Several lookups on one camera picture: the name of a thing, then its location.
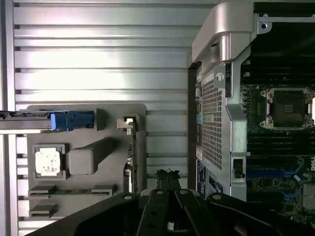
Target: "louvered metal wall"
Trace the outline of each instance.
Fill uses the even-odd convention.
[[[6,3],[6,39],[14,39],[14,45],[7,45],[8,108],[103,101],[144,103],[148,187],[155,187],[155,171],[165,168],[180,170],[181,184],[186,187],[187,55],[216,1]],[[10,136],[9,147],[9,164],[12,167],[17,162],[18,166],[9,171],[12,235],[22,236],[51,221],[27,221],[26,138],[17,137],[15,143],[15,136]]]

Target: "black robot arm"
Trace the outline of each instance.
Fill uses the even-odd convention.
[[[178,172],[158,172],[157,189],[121,193],[43,227],[29,236],[315,235],[311,225],[252,207],[225,194],[207,200],[181,189]]]

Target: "perforated metal grille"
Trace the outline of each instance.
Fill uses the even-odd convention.
[[[206,158],[221,170],[221,91],[213,81],[202,86],[202,147]]]

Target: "green circuit board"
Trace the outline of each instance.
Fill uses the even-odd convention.
[[[297,64],[244,63],[247,202],[291,220],[315,223],[314,83]],[[294,69],[295,77],[288,73]]]

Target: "blue latch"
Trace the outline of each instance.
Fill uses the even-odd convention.
[[[94,112],[84,111],[48,111],[51,129],[54,131],[72,131],[78,126],[94,125]]]

